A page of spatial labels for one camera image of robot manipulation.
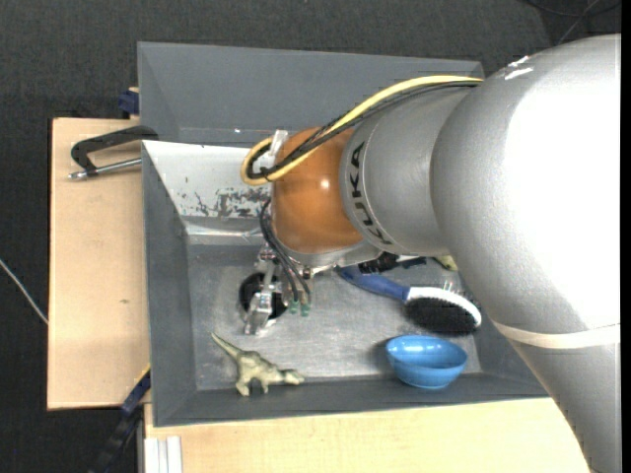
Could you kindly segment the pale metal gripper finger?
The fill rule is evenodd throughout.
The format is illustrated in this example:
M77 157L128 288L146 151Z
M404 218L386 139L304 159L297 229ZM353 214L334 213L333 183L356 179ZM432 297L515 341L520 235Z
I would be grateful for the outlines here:
M265 286L259 292L258 305L256 308L256 325L258 332L261 332L263 329L275 323L274 293L273 286Z
M254 293L246 306L245 310L245 329L246 335L256 335L260 329L261 308L260 308L260 292Z

